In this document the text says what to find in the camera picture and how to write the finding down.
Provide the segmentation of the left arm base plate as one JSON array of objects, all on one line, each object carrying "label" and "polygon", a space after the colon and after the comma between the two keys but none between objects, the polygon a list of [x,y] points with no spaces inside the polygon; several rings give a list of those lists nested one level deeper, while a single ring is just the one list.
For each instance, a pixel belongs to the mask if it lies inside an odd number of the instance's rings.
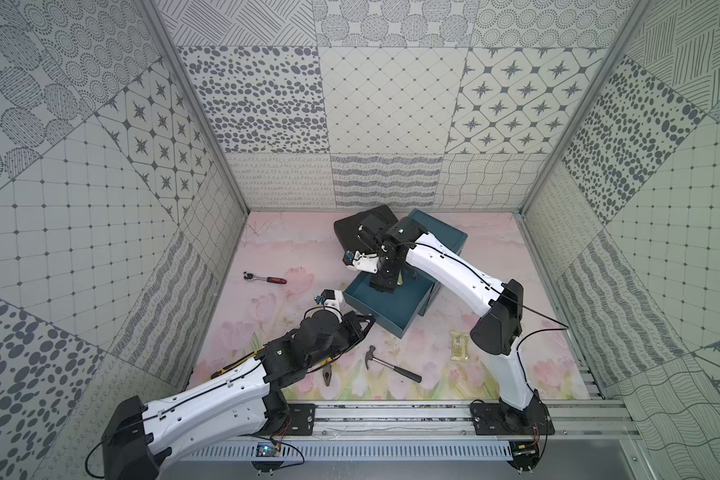
[{"label": "left arm base plate", "polygon": [[267,409],[266,423],[259,433],[266,437],[311,436],[315,414],[314,403],[285,404]]}]

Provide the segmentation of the teal top drawer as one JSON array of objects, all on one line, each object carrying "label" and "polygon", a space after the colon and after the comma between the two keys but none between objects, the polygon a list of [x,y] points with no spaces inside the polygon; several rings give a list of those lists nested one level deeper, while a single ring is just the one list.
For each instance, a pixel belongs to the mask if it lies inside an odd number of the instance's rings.
[{"label": "teal top drawer", "polygon": [[393,293],[372,288],[371,278],[369,273],[359,273],[343,291],[345,302],[362,314],[372,315],[379,327],[398,338],[426,314],[442,287],[423,272],[410,269],[402,273],[402,284]]}]

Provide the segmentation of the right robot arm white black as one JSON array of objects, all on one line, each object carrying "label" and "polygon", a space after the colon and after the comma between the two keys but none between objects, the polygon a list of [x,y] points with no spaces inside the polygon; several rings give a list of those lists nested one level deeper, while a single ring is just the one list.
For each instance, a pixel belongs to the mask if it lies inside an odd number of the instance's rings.
[{"label": "right robot arm white black", "polygon": [[355,269],[371,275],[370,286],[392,293],[405,266],[423,271],[461,298],[476,315],[469,336],[491,357],[499,386],[498,415],[520,425],[550,425],[549,414],[522,363],[524,287],[475,268],[424,225],[406,216],[393,225],[372,213],[359,222],[357,239],[370,251],[348,254]]}]

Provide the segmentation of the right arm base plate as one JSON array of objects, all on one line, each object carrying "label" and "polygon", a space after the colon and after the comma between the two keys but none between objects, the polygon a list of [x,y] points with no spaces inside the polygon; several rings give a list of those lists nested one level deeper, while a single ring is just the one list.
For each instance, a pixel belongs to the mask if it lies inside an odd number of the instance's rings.
[{"label": "right arm base plate", "polygon": [[478,436],[545,436],[555,427],[546,406],[536,397],[524,410],[499,400],[487,403],[475,400],[469,404],[470,417]]}]

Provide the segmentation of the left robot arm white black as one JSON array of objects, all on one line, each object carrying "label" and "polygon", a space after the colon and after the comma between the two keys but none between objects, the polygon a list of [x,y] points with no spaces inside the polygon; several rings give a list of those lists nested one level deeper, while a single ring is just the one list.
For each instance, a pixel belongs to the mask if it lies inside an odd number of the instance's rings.
[{"label": "left robot arm white black", "polygon": [[359,345],[374,323],[371,315],[315,307],[299,327],[203,384],[148,403],[139,396],[122,401],[94,448],[102,478],[156,479],[221,440],[284,432],[290,408],[283,389]]}]

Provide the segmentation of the teal drawer cabinet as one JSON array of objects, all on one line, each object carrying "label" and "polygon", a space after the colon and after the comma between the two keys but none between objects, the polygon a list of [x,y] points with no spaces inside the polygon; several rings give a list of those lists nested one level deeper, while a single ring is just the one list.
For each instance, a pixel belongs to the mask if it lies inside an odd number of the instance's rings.
[{"label": "teal drawer cabinet", "polygon": [[[452,252],[457,255],[462,253],[463,247],[468,238],[468,235],[465,232],[452,227],[419,209],[414,209],[409,216],[414,221],[425,227],[430,233],[434,234],[438,240]],[[418,310],[418,315],[424,316],[442,290],[442,285],[431,275],[421,269],[407,267],[407,271],[416,278],[417,282],[423,282],[427,286],[424,300]]]}]

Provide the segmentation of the yellow cookie packet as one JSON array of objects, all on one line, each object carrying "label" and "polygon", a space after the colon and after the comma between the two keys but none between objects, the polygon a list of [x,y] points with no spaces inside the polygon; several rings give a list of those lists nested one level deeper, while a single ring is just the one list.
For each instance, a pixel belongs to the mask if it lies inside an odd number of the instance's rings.
[{"label": "yellow cookie packet", "polygon": [[469,360],[468,345],[469,335],[464,332],[451,331],[451,360],[466,362]]}]

